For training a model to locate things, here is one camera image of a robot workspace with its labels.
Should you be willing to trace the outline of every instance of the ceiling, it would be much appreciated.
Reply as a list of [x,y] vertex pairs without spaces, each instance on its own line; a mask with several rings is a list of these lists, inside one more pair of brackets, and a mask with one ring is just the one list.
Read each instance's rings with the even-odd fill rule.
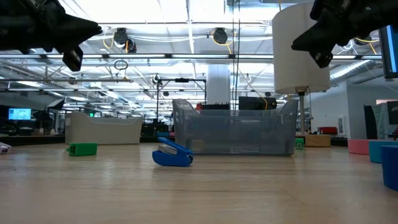
[[[232,0],[59,0],[66,12],[70,15],[98,22],[104,32],[92,37],[81,44],[85,54],[125,54],[123,50],[113,44],[113,33],[118,27],[127,28],[129,37],[137,45],[138,54],[225,54],[238,53],[238,41],[229,46],[217,45],[211,38],[211,33],[216,27],[223,27],[233,41],[233,31],[240,33],[239,54],[272,55],[272,19],[279,12],[278,1],[266,0],[241,0],[241,11],[234,10],[232,14]],[[308,1],[282,1],[282,8],[289,7],[298,2]],[[378,33],[371,34],[373,39],[378,39]],[[374,43],[376,53],[380,54],[379,43]],[[1,52],[2,54],[20,54],[18,51]],[[34,49],[35,54],[44,54],[42,49]],[[369,45],[359,46],[350,42],[346,47],[336,46],[334,55],[371,55],[374,54]],[[98,79],[95,82],[78,82],[76,85],[69,83],[39,83],[49,88],[100,88],[109,89],[151,89],[154,88],[152,79],[155,75],[160,78],[196,78],[206,79],[209,63],[228,63],[230,60],[207,59],[129,59],[125,60],[129,66],[126,70],[115,69],[116,60],[86,59],[80,72],[71,72],[63,67],[59,58],[48,59],[21,59],[8,58],[2,60],[5,69],[0,77],[3,78],[78,78]],[[349,66],[352,62],[334,61],[331,70],[340,66]],[[262,62],[242,61],[240,70],[255,89],[273,90],[274,67],[272,60]],[[11,68],[20,68],[25,72]],[[119,82],[124,77],[130,82]],[[21,83],[13,83],[12,87],[35,87]],[[164,107],[170,106],[172,98],[191,99],[192,103],[203,101],[204,92],[198,84],[174,83],[168,84],[166,89],[197,89],[196,92],[179,93],[170,92],[169,96],[161,96]],[[250,87],[243,77],[239,78],[240,90]],[[60,93],[65,96],[76,93]],[[155,93],[115,91],[120,98],[130,103],[138,103],[140,108],[150,108],[154,103]],[[98,96],[95,91],[78,94],[79,97],[89,99],[91,102],[121,103],[120,98],[114,101],[109,96]],[[170,114],[169,108],[164,114]]]

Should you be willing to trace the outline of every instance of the computer monitor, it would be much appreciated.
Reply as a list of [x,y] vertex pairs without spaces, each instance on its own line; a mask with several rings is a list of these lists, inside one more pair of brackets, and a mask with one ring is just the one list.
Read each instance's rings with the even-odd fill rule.
[[31,109],[20,109],[20,108],[10,108],[8,110],[8,119],[22,121],[31,120],[32,110]]
[[385,78],[398,78],[398,26],[379,31]]
[[[277,108],[275,98],[264,97],[267,100],[267,110]],[[239,110],[265,110],[266,102],[261,97],[240,96]]]
[[398,124],[398,101],[388,101],[387,109],[390,124]]

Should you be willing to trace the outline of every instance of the blue bin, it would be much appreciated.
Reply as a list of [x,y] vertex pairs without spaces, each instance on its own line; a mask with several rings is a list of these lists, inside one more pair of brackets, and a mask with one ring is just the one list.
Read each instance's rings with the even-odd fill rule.
[[369,141],[369,156],[372,162],[382,163],[381,146],[398,146],[398,141]]
[[398,146],[382,146],[384,185],[398,191]]

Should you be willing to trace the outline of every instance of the clear plastic bin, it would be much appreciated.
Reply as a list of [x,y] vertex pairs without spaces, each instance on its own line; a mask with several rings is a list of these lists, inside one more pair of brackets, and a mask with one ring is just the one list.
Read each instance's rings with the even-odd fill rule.
[[195,154],[294,153],[297,100],[268,111],[196,111],[173,100],[175,142]]

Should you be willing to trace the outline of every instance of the metal frame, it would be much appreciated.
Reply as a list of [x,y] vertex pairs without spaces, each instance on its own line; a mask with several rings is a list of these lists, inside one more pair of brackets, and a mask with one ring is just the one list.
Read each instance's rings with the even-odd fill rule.
[[[161,79],[160,78],[157,80],[157,83],[156,83],[156,92],[157,92],[157,94],[156,94],[157,95],[157,97],[156,97],[156,120],[157,121],[159,121],[159,93],[163,90],[164,87],[167,86],[167,84],[169,84],[170,82],[178,82],[178,80],[179,80],[179,78],[174,78],[174,79],[172,79],[172,78]],[[196,83],[200,87],[200,89],[205,92],[205,104],[206,104],[206,102],[207,102],[207,80],[194,79],[194,78],[186,78],[184,80],[188,80],[188,82]],[[159,83],[162,81],[165,81],[166,83],[163,84],[162,88],[159,88]],[[204,89],[197,83],[198,81],[205,83]]]

